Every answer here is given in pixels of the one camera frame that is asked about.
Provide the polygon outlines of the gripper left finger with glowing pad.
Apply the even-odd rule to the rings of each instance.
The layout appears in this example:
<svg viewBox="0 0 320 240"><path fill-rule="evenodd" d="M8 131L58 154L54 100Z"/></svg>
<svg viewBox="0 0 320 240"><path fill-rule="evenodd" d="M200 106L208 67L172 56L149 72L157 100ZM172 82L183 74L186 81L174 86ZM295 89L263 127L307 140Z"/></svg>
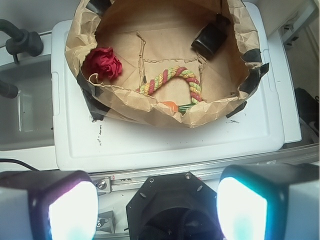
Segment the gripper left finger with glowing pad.
<svg viewBox="0 0 320 240"><path fill-rule="evenodd" d="M91 240L98 193L82 171L4 171L0 174L2 240Z"/></svg>

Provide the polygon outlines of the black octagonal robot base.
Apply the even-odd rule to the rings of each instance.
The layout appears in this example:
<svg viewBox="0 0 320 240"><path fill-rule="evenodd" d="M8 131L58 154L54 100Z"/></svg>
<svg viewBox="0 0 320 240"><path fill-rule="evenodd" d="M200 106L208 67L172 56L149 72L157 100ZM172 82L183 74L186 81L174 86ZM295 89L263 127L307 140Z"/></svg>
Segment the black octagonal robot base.
<svg viewBox="0 0 320 240"><path fill-rule="evenodd" d="M217 193L191 172L150 176L126 205L131 240L222 240Z"/></svg>

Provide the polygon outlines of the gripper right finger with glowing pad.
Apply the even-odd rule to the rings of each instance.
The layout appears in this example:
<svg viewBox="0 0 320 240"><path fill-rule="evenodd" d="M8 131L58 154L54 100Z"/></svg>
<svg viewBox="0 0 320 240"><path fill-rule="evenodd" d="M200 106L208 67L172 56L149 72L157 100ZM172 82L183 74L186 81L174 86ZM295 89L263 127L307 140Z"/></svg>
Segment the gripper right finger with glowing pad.
<svg viewBox="0 0 320 240"><path fill-rule="evenodd" d="M228 240L318 240L320 167L227 166L220 176L216 209Z"/></svg>

